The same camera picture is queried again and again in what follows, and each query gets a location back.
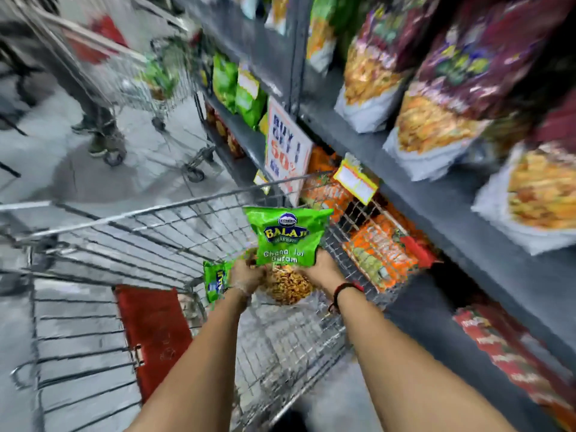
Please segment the person's left hand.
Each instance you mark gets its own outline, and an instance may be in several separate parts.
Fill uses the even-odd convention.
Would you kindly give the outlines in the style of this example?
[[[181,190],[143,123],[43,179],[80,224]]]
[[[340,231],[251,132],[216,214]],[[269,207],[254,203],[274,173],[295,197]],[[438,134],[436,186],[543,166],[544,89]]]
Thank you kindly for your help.
[[[263,283],[249,283],[248,261],[256,260],[251,253],[246,253],[236,259],[229,272],[229,288],[239,290],[245,297],[252,297],[253,293]]]

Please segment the person's right hand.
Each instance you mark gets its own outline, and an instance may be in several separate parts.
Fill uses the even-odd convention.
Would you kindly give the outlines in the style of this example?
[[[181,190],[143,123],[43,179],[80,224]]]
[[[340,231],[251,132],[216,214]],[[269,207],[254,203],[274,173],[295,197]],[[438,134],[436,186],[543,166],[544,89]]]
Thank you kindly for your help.
[[[325,249],[318,247],[315,254],[315,263],[321,265],[321,283],[313,283],[320,288],[327,297],[333,297],[336,289],[347,282],[337,262]]]

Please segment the small green snack packet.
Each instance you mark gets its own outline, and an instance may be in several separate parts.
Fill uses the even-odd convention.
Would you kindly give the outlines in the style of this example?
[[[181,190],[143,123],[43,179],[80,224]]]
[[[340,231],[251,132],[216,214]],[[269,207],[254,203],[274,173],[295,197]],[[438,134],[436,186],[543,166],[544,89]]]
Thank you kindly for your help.
[[[209,304],[215,303],[229,286],[229,272],[233,262],[203,262],[205,297]]]

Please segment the large green snack packet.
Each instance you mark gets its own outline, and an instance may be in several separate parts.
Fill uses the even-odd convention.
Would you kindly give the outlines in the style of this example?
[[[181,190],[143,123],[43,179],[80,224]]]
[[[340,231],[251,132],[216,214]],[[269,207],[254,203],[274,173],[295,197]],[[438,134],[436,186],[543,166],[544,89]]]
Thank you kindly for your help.
[[[266,269],[261,290],[278,305],[296,305],[314,290],[297,268],[312,267],[334,214],[332,208],[242,209],[256,236],[254,264]]]

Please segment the person's left forearm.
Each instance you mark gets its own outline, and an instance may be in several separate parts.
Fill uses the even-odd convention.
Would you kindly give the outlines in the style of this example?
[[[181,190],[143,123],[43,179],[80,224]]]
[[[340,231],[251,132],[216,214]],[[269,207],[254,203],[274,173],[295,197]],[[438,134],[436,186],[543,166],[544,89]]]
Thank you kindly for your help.
[[[241,314],[251,293],[230,288],[125,432],[229,432]]]

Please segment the person's right forearm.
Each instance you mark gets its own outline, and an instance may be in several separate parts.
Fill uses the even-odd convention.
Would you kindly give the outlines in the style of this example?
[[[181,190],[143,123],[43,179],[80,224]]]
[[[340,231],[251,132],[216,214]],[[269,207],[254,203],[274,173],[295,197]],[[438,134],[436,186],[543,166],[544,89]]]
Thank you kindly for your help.
[[[340,285],[331,299],[385,432],[517,432],[477,390],[390,322],[355,285]]]

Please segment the yellow price tag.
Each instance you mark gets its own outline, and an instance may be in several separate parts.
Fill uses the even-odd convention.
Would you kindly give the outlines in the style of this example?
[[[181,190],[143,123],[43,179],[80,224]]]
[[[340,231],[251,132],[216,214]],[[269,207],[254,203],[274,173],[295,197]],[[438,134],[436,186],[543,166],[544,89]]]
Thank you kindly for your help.
[[[334,179],[365,207],[371,203],[380,187],[380,178],[350,153],[346,153],[340,162]]]

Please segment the red cart seat flap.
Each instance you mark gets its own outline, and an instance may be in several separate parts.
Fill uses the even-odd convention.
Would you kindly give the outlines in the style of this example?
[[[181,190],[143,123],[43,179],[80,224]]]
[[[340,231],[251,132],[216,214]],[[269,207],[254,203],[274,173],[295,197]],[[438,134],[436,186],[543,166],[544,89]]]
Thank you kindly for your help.
[[[88,25],[84,25],[89,31],[101,35],[104,38],[114,41],[115,43],[128,48],[127,42],[119,28],[116,27],[113,19],[109,15],[103,15],[91,20]],[[70,47],[76,52],[80,61],[91,65],[100,65],[110,58],[110,55],[103,53],[85,43],[75,39],[77,36],[73,32],[66,32],[66,39]]]
[[[190,327],[175,288],[119,284],[113,293],[146,403],[190,346]]]

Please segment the white red offer sign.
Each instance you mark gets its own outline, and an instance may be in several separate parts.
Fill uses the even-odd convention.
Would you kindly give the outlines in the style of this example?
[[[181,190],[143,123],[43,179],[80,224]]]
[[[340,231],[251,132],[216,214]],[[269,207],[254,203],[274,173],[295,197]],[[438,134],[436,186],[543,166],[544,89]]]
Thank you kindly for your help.
[[[296,208],[308,173],[313,142],[284,108],[270,96],[264,173]]]

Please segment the dark orange small packets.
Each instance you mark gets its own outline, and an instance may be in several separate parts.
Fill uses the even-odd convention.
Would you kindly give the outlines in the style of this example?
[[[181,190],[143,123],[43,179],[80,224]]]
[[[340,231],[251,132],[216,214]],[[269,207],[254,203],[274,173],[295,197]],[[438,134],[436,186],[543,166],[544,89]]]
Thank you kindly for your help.
[[[234,159],[246,157],[245,151],[229,130],[226,123],[221,119],[220,114],[208,102],[205,102],[205,114],[207,123],[217,131],[222,141],[226,143],[232,157]]]

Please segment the grey metal store shelf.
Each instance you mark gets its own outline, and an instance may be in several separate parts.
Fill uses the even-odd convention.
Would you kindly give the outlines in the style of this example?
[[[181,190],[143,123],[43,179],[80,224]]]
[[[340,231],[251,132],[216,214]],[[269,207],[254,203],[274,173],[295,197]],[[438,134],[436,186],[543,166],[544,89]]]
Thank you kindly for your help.
[[[433,182],[410,182],[382,148],[386,131],[354,134],[333,109],[343,84],[343,55],[335,53],[325,75],[304,62],[304,11],[312,11],[312,0],[295,0],[295,7],[289,7],[286,37],[264,30],[264,7],[249,20],[230,0],[173,1],[234,62],[248,62],[265,91],[280,99],[307,134],[339,154],[352,153],[375,172],[381,179],[378,194],[448,257],[448,267],[439,268],[438,284],[417,274],[399,290],[391,307],[393,321],[485,395],[520,432],[559,432],[544,408],[465,340],[451,319],[455,305],[450,300],[463,302],[467,293],[480,290],[543,341],[561,365],[576,371],[576,250],[530,256],[471,211],[485,173],[464,167]]]

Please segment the green shelf snack packet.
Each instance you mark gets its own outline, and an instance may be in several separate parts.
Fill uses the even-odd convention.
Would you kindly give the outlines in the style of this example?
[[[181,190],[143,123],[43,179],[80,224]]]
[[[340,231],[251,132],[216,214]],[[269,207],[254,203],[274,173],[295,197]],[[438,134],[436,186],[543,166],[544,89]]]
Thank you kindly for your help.
[[[216,52],[213,55],[212,90],[218,101],[231,114],[236,114],[236,88],[238,65],[226,55]]]
[[[241,65],[238,69],[235,108],[252,130],[258,130],[267,99],[267,93],[261,88],[260,82],[246,66]]]

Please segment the maroon snack mix packet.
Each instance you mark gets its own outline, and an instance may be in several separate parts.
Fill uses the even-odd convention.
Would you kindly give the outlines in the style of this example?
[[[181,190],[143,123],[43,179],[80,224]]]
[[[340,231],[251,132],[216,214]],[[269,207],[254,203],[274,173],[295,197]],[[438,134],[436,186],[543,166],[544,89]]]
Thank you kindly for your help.
[[[471,211],[532,256],[576,245],[576,85],[512,148]]]
[[[575,9],[576,0],[463,0],[383,145],[411,181],[443,177],[495,123],[522,125],[513,93]]]
[[[375,4],[349,46],[335,112],[357,134],[385,128],[414,72],[441,0]]]

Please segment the red snack packets row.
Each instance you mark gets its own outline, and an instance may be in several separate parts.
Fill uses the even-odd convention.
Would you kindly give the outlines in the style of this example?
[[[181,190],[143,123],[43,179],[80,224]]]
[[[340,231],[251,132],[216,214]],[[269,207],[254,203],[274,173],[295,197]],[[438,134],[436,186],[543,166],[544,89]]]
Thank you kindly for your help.
[[[562,432],[576,432],[576,373],[561,364],[545,344],[499,305],[461,307],[453,319]]]

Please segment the yellow white snack packet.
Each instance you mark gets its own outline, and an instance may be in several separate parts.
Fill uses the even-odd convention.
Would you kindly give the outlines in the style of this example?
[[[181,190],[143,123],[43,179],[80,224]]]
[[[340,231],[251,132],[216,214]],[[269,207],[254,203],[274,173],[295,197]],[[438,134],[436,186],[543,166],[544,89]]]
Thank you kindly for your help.
[[[285,35],[287,30],[287,9],[289,0],[271,0],[270,9],[264,26],[277,32],[279,35]]]

